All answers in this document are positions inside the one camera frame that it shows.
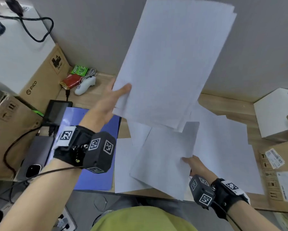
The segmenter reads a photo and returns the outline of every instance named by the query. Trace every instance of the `green shirt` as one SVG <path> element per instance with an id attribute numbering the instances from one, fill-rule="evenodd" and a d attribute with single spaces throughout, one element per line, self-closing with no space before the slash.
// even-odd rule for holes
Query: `green shirt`
<path id="1" fill-rule="evenodd" d="M 102 217 L 91 231 L 197 231 L 188 221 L 150 206 L 120 209 Z"/>

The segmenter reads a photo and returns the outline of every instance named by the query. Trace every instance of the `wooden desk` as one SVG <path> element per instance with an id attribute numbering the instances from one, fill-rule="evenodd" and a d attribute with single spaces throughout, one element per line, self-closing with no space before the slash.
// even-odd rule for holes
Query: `wooden desk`
<path id="1" fill-rule="evenodd" d="M 70 92 L 69 101 L 73 102 L 74 107 L 91 108 L 100 98 L 105 86 L 113 78 L 112 75 L 97 73 L 96 85 L 90 87 L 83 95 L 77 96 L 74 94 L 73 88 Z M 62 89 L 59 93 L 57 100 L 66 100 L 65 90 Z M 203 107 L 209 109 L 217 115 L 226 115 L 228 119 L 232 119 L 241 123 L 247 124 L 248 141 L 253 146 L 257 166 L 261 173 L 262 184 L 267 194 L 265 186 L 264 175 L 262 173 L 261 161 L 257 152 L 258 148 L 266 147 L 275 144 L 270 140 L 264 140 L 261 138 L 260 130 L 257 124 L 255 116 L 254 106 L 250 102 L 239 101 L 234 99 L 228 99 L 224 97 L 218 97 L 213 95 L 201 94 L 199 97 L 199 103 Z M 118 138 L 130 138 L 130 133 L 126 119 L 122 119 L 121 126 L 118 133 Z M 108 192 L 114 193 L 114 180 L 112 189 Z M 130 191 L 125 194 L 157 197 L 165 199 L 173 199 L 171 196 L 156 190 L 145 189 L 138 191 Z M 277 211 L 275 208 L 269 205 L 268 197 L 266 195 L 248 193 L 251 200 L 251 205 L 256 209 Z"/>

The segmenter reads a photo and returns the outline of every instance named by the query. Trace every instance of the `white controller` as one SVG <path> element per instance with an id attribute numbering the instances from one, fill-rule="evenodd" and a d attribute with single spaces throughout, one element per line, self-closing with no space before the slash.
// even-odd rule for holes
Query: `white controller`
<path id="1" fill-rule="evenodd" d="M 77 89 L 74 90 L 76 95 L 82 95 L 90 86 L 94 86 L 96 84 L 96 77 L 91 76 L 84 78 L 82 82 L 77 86 Z"/>

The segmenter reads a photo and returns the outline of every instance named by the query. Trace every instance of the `green snack package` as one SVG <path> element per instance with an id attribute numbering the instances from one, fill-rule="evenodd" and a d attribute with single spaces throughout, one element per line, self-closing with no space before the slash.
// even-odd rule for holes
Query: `green snack package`
<path id="1" fill-rule="evenodd" d="M 88 70 L 87 67 L 75 65 L 73 70 L 70 72 L 70 74 L 78 74 L 79 76 L 85 76 L 87 70 Z"/>

